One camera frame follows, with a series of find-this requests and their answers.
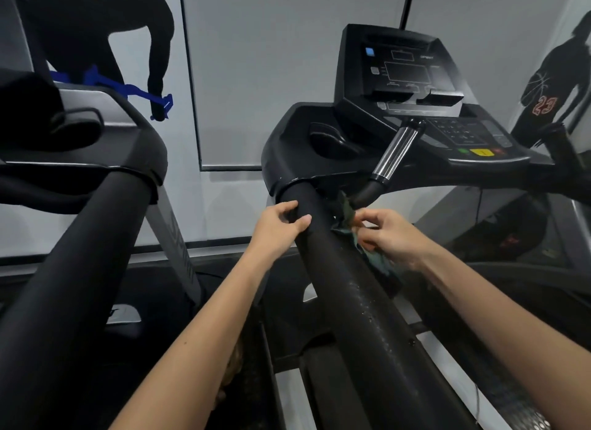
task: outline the right hand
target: right hand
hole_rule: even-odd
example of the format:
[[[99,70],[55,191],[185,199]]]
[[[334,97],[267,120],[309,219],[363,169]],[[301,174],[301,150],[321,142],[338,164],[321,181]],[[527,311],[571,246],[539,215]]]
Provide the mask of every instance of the right hand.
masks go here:
[[[368,221],[377,229],[366,228]],[[433,240],[410,224],[402,215],[390,209],[360,209],[355,212],[353,232],[368,250],[379,247],[393,262],[419,270],[426,255],[441,249]]]

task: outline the basketball player silhouette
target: basketball player silhouette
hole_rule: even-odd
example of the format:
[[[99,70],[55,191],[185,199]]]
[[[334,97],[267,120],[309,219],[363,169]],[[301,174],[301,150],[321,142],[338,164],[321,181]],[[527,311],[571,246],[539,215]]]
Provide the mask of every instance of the basketball player silhouette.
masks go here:
[[[148,92],[162,96],[174,34],[166,0],[27,0],[27,4],[47,60],[68,74],[72,83],[82,83],[85,71],[96,65],[100,75],[123,84],[109,35],[148,27],[152,39]],[[154,119],[164,120],[164,107],[154,102],[151,106]]]
[[[560,115],[558,122],[564,121],[587,95],[591,56],[585,41],[589,34],[591,11],[574,28],[572,37],[553,48],[529,79],[521,96],[521,104],[525,109],[512,131],[513,137],[523,146],[531,148],[539,141],[538,130],[554,121],[554,116],[565,105],[575,87],[577,95]]]

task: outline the yellow button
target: yellow button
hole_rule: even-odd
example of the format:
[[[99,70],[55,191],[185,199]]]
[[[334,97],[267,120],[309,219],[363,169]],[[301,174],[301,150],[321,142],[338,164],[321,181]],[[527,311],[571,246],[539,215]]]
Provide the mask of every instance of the yellow button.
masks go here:
[[[489,149],[470,149],[472,153],[476,153],[478,156],[494,156],[495,154]]]

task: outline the green rag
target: green rag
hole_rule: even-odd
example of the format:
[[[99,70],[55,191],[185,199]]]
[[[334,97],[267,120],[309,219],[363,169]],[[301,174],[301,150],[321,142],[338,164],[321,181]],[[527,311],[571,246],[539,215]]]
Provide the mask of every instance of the green rag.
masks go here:
[[[391,274],[395,274],[396,270],[394,266],[390,263],[388,258],[379,250],[375,251],[367,251],[364,247],[359,244],[357,239],[357,234],[351,231],[351,227],[353,226],[353,218],[355,217],[355,211],[351,207],[349,203],[349,199],[344,194],[344,192],[339,191],[338,195],[339,203],[343,209],[343,219],[336,223],[332,230],[338,234],[343,235],[350,235],[352,236],[353,245],[361,255],[364,255],[367,258],[367,261],[377,269],[380,273],[385,276],[389,276]]]

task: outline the cup holder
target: cup holder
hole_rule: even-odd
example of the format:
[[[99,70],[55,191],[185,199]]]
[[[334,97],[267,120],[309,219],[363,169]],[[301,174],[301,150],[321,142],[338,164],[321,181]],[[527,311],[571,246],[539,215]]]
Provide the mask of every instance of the cup holder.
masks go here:
[[[314,151],[328,159],[349,160],[366,154],[363,147],[351,142],[342,131],[330,125],[310,124],[308,136]]]

